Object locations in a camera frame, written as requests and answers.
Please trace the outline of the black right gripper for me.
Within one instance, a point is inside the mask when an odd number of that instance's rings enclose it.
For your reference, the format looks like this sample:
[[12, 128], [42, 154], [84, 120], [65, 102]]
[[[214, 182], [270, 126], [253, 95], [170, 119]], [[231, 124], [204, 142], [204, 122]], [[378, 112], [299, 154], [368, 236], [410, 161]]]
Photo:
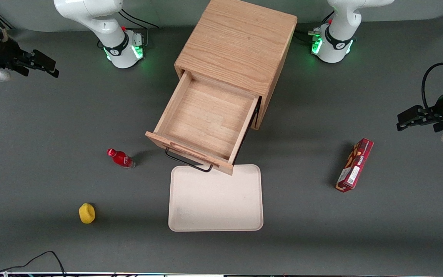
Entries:
[[13, 39], [6, 42], [0, 40], [0, 77], [9, 77], [9, 71], [15, 71], [25, 77], [29, 70], [41, 70], [54, 78], [58, 78], [60, 72], [55, 69], [56, 61], [44, 53], [34, 49], [28, 53], [20, 49]]

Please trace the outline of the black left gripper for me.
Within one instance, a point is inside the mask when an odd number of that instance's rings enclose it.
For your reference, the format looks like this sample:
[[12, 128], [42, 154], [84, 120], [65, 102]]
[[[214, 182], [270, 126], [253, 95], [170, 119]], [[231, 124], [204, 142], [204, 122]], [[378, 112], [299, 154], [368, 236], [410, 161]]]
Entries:
[[398, 115], [396, 130], [401, 132], [413, 126], [433, 124], [435, 133], [443, 131], [443, 101], [432, 107], [413, 106]]

